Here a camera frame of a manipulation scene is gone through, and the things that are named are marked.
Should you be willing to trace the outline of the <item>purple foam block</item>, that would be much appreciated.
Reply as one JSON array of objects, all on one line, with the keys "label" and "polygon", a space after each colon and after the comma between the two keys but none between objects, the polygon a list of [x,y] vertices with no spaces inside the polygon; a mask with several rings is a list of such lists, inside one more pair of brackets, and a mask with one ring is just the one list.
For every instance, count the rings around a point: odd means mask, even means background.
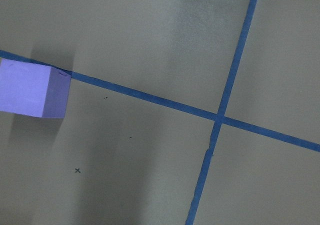
[{"label": "purple foam block", "polygon": [[63,119],[71,76],[37,63],[0,59],[0,110],[37,118]]}]

